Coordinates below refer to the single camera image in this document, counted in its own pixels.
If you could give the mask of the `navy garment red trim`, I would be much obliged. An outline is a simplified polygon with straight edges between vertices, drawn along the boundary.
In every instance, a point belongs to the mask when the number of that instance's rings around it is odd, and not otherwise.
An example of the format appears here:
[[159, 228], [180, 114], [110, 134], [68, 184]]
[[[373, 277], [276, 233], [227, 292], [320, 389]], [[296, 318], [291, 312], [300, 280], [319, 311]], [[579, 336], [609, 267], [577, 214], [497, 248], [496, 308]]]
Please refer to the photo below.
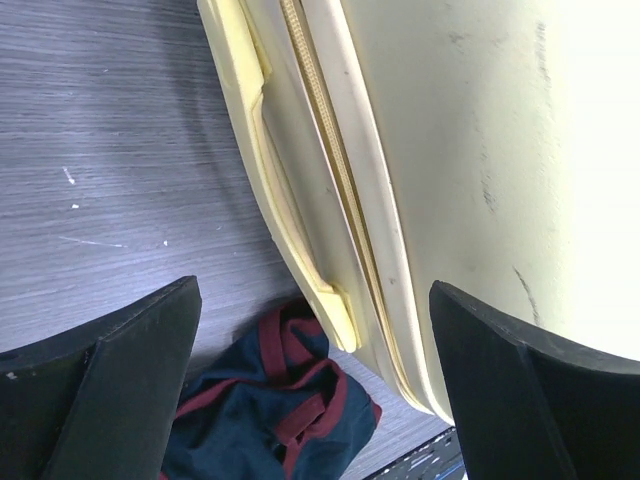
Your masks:
[[301, 298], [260, 318], [180, 395], [162, 479], [338, 479], [382, 409], [329, 356]]

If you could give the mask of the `black mounting base plate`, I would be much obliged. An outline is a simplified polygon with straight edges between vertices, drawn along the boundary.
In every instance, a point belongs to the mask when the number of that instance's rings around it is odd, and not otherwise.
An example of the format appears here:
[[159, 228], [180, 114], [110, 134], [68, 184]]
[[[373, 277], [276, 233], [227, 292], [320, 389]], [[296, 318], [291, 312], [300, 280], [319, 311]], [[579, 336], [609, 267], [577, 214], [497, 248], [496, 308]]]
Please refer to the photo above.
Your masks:
[[369, 476], [372, 480], [462, 480], [467, 473], [451, 427]]

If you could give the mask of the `yellow suitcase black lining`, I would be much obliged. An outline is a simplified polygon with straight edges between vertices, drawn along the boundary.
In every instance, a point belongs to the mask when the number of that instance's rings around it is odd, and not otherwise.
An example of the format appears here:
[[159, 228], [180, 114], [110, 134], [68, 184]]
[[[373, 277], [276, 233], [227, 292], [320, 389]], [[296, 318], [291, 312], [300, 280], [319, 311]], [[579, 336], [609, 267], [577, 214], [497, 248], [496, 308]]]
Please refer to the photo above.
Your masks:
[[450, 283], [639, 356], [635, 1], [202, 1], [241, 158], [325, 333], [452, 420]]

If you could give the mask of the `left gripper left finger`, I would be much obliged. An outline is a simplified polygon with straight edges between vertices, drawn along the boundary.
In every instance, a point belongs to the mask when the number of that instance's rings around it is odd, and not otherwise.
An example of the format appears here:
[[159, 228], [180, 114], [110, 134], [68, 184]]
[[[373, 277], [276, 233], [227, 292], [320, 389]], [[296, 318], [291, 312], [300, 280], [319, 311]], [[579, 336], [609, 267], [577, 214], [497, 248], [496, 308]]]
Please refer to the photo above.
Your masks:
[[158, 478], [201, 307], [185, 276], [3, 352], [2, 478]]

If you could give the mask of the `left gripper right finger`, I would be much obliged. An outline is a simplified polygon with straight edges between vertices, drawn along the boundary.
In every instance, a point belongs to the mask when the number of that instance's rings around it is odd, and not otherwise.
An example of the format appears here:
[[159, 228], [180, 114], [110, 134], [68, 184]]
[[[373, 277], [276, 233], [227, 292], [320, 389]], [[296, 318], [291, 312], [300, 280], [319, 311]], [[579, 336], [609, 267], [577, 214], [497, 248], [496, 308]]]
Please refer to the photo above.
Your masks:
[[639, 364], [436, 281], [429, 309], [471, 479], [636, 479]]

